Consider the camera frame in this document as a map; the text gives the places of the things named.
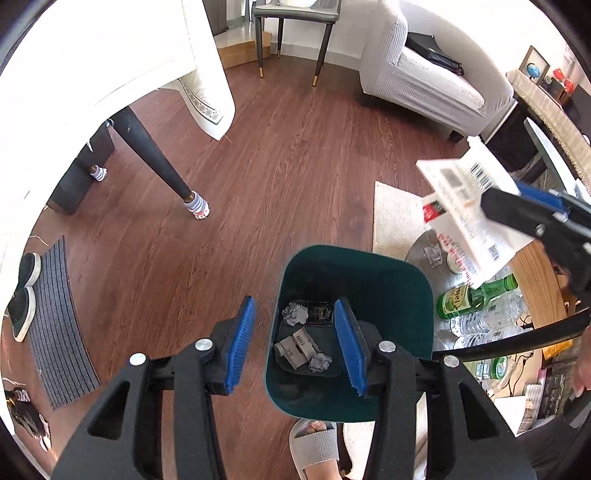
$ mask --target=white rug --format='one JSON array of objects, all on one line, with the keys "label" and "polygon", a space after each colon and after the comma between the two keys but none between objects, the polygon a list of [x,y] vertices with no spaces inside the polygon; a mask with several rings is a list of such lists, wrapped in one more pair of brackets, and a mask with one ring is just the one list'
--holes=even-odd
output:
[{"label": "white rug", "polygon": [[404,260],[424,231],[422,198],[377,181],[372,252]]},{"label": "white rug", "polygon": [[[423,200],[412,193],[376,182],[374,190],[374,241],[372,252],[404,260],[414,241],[425,231]],[[372,421],[345,423],[343,436],[351,461],[351,480],[362,480],[374,435]],[[417,403],[414,479],[425,478],[427,465],[427,397]]]}]

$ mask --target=dark green trash bin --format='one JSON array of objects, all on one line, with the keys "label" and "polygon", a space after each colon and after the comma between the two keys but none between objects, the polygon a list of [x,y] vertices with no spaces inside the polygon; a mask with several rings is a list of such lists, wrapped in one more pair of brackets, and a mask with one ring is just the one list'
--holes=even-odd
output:
[{"label": "dark green trash bin", "polygon": [[331,349],[333,364],[343,365],[338,376],[297,375],[282,368],[275,358],[273,344],[286,336],[281,311],[289,302],[334,303],[339,297],[347,297],[357,319],[373,323],[383,339],[415,356],[431,358],[433,296],[420,270],[381,255],[316,245],[295,255],[285,269],[271,329],[267,391],[281,410],[294,417],[372,421],[377,417],[378,399],[359,397],[351,387],[336,335],[335,343],[326,348]]}]

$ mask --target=black bag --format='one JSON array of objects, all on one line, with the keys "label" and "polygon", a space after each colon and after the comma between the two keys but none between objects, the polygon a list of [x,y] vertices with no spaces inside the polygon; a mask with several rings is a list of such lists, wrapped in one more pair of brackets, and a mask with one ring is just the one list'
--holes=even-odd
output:
[{"label": "black bag", "polygon": [[445,55],[437,45],[433,35],[409,32],[405,45],[431,63],[439,65],[460,77],[464,75],[462,64]]}]

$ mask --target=striped sock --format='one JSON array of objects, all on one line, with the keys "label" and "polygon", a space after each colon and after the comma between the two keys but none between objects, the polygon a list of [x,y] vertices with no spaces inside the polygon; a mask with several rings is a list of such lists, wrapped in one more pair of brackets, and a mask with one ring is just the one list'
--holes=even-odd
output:
[{"label": "striped sock", "polygon": [[105,179],[105,177],[107,176],[107,169],[103,168],[103,167],[99,167],[98,165],[93,165],[95,168],[94,173],[90,172],[90,175],[96,180],[96,181],[103,181]]},{"label": "striped sock", "polygon": [[25,389],[12,390],[12,393],[14,393],[14,396],[18,401],[31,401],[31,397],[29,397],[29,393]]},{"label": "striped sock", "polygon": [[201,195],[194,190],[192,190],[192,192],[195,195],[195,198],[191,202],[185,203],[185,206],[196,218],[204,219],[209,215],[209,205]]}]

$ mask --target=sandal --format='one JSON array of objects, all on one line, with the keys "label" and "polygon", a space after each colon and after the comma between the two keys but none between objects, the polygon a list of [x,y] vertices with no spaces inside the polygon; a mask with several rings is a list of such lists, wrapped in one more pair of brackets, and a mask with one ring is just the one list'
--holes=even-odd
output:
[{"label": "sandal", "polygon": [[310,424],[315,420],[300,419],[290,431],[290,450],[295,468],[301,480],[307,480],[304,469],[310,465],[339,460],[339,449],[336,442],[336,423],[326,421],[326,430],[307,433]]}]

